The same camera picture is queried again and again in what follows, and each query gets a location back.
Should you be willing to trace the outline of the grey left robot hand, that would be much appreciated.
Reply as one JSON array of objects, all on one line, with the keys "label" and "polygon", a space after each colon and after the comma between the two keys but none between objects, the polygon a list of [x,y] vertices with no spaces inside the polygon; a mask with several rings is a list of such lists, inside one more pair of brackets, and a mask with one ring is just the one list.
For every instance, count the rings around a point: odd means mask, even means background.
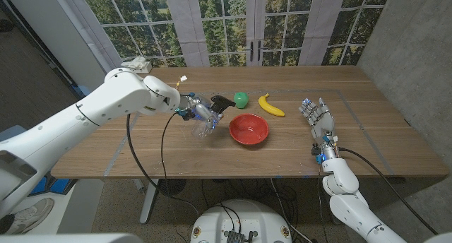
[{"label": "grey left robot hand", "polygon": [[195,119],[204,122],[204,131],[212,131],[223,118],[223,113],[213,110],[212,103],[195,93],[180,95],[178,115],[185,121]]}]

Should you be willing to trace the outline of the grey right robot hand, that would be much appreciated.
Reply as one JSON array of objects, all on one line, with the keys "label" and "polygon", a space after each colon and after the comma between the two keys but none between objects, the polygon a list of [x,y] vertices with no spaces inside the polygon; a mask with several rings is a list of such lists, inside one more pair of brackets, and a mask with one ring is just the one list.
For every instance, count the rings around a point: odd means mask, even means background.
[{"label": "grey right robot hand", "polygon": [[310,125],[311,134],[319,150],[324,151],[327,147],[333,147],[338,141],[334,118],[322,98],[319,99],[318,104],[308,98],[304,99],[299,111]]}]

